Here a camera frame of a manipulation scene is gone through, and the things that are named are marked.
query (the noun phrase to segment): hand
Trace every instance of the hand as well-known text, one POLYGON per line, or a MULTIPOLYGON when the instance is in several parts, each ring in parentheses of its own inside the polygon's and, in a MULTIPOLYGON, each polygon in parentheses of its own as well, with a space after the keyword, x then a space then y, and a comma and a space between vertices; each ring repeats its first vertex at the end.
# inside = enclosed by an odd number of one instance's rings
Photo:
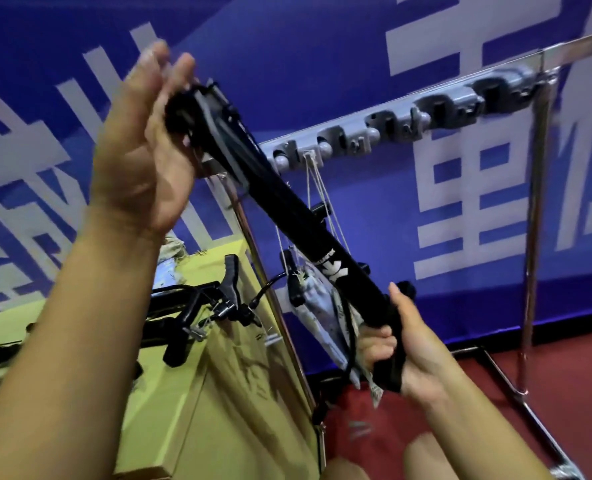
POLYGON ((121 231, 161 239, 187 206, 198 164, 165 129, 165 104, 194 81, 196 63, 183 54, 169 76, 169 49, 157 41, 125 78, 94 154, 89 218, 121 231))
MULTIPOLYGON (((421 406, 429 407, 446 399, 445 383, 464 374, 451 353, 429 328, 418 309, 400 292, 394 283, 389 285, 389 295, 396 305, 403 322, 403 346, 407 354, 403 366, 402 394, 421 406)), ((387 360, 394 354, 396 337, 391 328, 360 327, 357 351, 358 359, 370 371, 379 360, 387 360)))

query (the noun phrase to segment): red floor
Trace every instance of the red floor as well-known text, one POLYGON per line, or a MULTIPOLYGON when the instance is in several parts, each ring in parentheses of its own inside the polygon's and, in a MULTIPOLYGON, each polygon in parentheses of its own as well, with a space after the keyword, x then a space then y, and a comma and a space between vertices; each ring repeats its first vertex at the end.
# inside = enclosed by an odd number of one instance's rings
MULTIPOLYGON (((502 353, 494 358, 513 378, 516 353, 502 353)), ((551 465, 488 372, 475 360, 461 364, 538 455, 551 465)), ((587 479, 592 480, 592 334, 536 347, 530 371, 532 409, 587 479)), ((328 459, 342 456, 358 463, 371 480, 403 479, 404 447, 428 430, 422 413, 396 394, 386 394, 378 410, 373 410, 369 393, 354 389, 346 391, 339 406, 330 411, 326 421, 328 459), (352 439, 350 420, 370 423, 371 433, 352 439)))

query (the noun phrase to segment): metal clothes rack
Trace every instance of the metal clothes rack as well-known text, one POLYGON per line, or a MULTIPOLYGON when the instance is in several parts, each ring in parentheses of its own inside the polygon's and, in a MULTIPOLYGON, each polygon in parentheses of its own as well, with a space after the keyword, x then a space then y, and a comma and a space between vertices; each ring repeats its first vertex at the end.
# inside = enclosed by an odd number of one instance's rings
MULTIPOLYGON (((472 75, 448 81, 402 98, 362 111, 327 121, 314 127, 276 138, 260 145, 274 169, 283 173, 303 168, 307 159, 323 164, 324 160, 341 155, 364 155, 385 140, 394 143, 417 141, 432 128, 458 128, 476 122, 485 111, 510 113, 532 106, 534 125, 531 141, 529 170, 529 209, 524 268, 524 316, 521 325, 516 384, 508 379, 487 350, 469 347, 454 355, 475 355, 503 386, 507 396, 542 443, 557 460, 551 473, 557 479, 584 480, 578 466, 572 462, 555 438, 530 407, 528 379, 529 357, 532 348, 538 270, 538 251, 542 226, 542 209, 546 179, 548 131, 552 105, 557 94, 560 68, 592 55, 592 35, 553 45, 531 55, 521 57, 472 75)), ((252 263, 261 280, 267 273, 260 259, 254 236, 239 201, 233 181, 226 175, 219 177, 233 202, 238 223, 251 252, 252 263)), ((279 331, 288 348, 300 386, 307 399, 309 413, 315 401, 293 341, 284 322, 276 293, 269 290, 268 300, 279 331)), ((324 469, 324 426, 317 429, 319 460, 324 469)))

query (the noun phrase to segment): blue backdrop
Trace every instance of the blue backdrop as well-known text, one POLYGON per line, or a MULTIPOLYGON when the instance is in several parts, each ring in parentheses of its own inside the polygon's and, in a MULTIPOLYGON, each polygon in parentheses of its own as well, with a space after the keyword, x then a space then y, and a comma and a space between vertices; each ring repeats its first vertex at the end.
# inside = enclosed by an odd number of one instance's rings
MULTIPOLYGON (((87 201, 118 78, 155 36, 191 52, 259 141, 592 33, 592 0, 0 0, 0 310, 50 289, 87 201)), ((521 320, 529 112, 327 162, 349 248, 383 289, 412 279, 444 340, 521 320)), ((592 58, 563 73, 540 321, 592 311, 592 58)), ((285 177, 306 196, 305 175, 285 177)), ((175 227, 190 251, 236 233, 201 182, 175 227)), ((270 273, 276 230, 245 203, 270 273)), ((294 320, 309 372, 326 365, 294 320)))

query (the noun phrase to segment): leg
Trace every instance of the leg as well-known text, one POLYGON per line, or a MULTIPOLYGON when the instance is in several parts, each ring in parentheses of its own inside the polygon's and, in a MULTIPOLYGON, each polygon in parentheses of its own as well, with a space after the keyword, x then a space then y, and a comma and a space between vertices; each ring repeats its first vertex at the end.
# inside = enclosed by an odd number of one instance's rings
POLYGON ((407 446, 403 468, 406 480, 458 480, 431 433, 423 433, 407 446))
POLYGON ((358 465, 339 457, 327 463, 320 480, 369 480, 369 477, 358 465))

